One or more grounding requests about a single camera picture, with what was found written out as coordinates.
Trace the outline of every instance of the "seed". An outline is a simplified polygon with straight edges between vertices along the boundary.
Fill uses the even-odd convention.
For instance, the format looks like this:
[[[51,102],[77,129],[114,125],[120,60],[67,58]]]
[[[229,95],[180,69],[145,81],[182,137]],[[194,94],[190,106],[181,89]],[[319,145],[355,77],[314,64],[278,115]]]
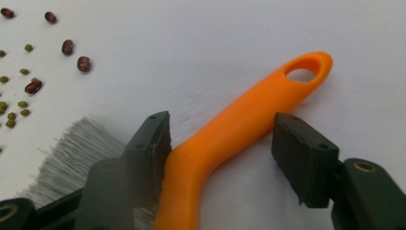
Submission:
[[[28,94],[35,94],[38,92],[38,90],[42,87],[42,81],[41,80],[36,80],[33,81],[25,87],[24,91]]]
[[[18,106],[22,107],[22,108],[25,108],[25,107],[28,107],[28,103],[24,102],[24,101],[21,101],[21,102],[18,103]]]
[[[2,8],[1,9],[1,14],[7,18],[14,18],[14,11],[7,9],[7,8]]]
[[[62,53],[64,55],[70,56],[74,52],[74,42],[73,40],[67,39],[62,44]]]
[[[78,59],[78,69],[81,72],[89,72],[91,68],[91,62],[89,57],[79,57]]]
[[[47,12],[45,12],[45,20],[54,24],[54,23],[56,23],[56,16],[54,15],[53,12],[47,11]]]
[[[7,78],[6,76],[0,77],[0,82],[6,83],[7,81],[9,81],[9,78]]]
[[[6,122],[6,127],[14,128],[15,127],[15,120],[8,120]]]
[[[9,105],[6,102],[0,102],[0,109],[6,110]]]
[[[20,69],[20,73],[21,73],[22,75],[29,75],[29,74],[30,74],[30,70],[28,70],[28,69]]]
[[[15,118],[17,118],[17,115],[13,112],[7,114],[7,118],[9,118],[10,120],[15,120]]]
[[[30,115],[30,110],[28,110],[28,109],[23,109],[23,110],[21,110],[21,112],[20,112],[20,114],[22,115],[22,116],[24,116],[24,117],[27,117],[28,115]]]
[[[24,47],[24,49],[25,49],[27,52],[31,52],[31,51],[34,49],[34,47],[33,47],[32,44],[27,44],[27,45]]]

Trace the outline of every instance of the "brush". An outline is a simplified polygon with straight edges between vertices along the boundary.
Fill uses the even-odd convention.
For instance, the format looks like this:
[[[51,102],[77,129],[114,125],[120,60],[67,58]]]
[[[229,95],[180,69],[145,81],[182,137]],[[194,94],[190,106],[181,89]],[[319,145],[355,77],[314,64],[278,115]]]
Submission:
[[[292,59],[174,149],[165,163],[159,205],[133,209],[135,229],[198,229],[200,195],[210,173],[268,133],[276,113],[290,113],[324,81],[331,66],[332,59],[324,52]],[[298,69],[313,72],[315,78],[290,80],[287,74]],[[41,167],[36,184],[23,194],[38,205],[58,199],[84,185],[92,164],[117,158],[123,151],[123,142],[84,118],[57,144]]]

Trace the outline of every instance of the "white background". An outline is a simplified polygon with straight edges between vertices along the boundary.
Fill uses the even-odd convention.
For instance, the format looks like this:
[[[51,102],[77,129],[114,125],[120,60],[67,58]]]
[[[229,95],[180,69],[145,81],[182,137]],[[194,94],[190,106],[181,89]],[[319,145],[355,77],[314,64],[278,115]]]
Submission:
[[[8,53],[0,75],[11,78],[0,85],[0,101],[18,112],[26,100],[32,114],[14,129],[0,117],[0,199],[32,183],[41,150],[84,115],[127,142],[146,116],[168,110],[176,147],[280,65],[318,50],[332,55],[333,69],[294,114],[340,147],[341,160],[378,163],[406,191],[406,1],[10,0],[3,7],[16,17],[0,17],[0,49]],[[55,25],[44,20],[47,11]],[[71,57],[60,52],[68,38],[76,44]],[[87,75],[76,67],[80,56],[93,61]],[[23,77],[21,68],[32,72]],[[45,84],[29,97],[23,88],[32,77]],[[333,229],[329,209],[299,206],[270,146],[271,135],[214,172],[200,229]]]

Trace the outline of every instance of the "red bean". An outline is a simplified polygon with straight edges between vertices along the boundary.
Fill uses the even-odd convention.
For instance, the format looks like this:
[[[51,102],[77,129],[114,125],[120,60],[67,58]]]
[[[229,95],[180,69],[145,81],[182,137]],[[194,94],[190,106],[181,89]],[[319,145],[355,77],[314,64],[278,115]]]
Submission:
[[[1,9],[1,14],[7,18],[14,18],[14,11],[7,9],[7,8],[2,8]]]
[[[89,72],[92,64],[90,63],[89,57],[79,57],[78,59],[78,69],[81,72]]]
[[[36,80],[33,81],[25,87],[24,91],[28,94],[35,94],[38,92],[39,89],[42,87],[42,81],[41,80]]]
[[[74,42],[72,40],[65,40],[62,44],[62,53],[70,56],[74,52]]]
[[[47,12],[45,12],[45,20],[54,24],[54,23],[56,23],[56,16],[54,15],[53,12],[47,11]]]

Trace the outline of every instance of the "plastic handle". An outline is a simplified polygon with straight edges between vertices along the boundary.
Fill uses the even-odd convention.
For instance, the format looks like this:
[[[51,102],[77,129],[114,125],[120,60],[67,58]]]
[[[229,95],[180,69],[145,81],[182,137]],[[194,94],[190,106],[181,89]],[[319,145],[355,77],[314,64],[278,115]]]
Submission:
[[[269,132],[276,113],[290,113],[323,82],[331,66],[332,59],[324,52],[296,57],[174,149],[165,165],[154,229],[198,229],[201,191],[210,173]],[[316,76],[308,82],[290,80],[286,75],[297,69],[309,70]]]

